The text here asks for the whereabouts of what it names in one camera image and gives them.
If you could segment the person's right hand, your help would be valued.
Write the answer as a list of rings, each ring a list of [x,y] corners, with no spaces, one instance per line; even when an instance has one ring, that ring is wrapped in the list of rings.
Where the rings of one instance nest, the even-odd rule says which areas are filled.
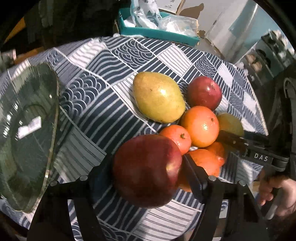
[[[285,176],[266,179],[265,171],[262,170],[259,175],[259,183],[257,202],[260,206],[273,200],[274,195],[271,193],[273,189],[281,189],[283,194],[275,214],[280,217],[287,217],[295,212],[295,180]]]

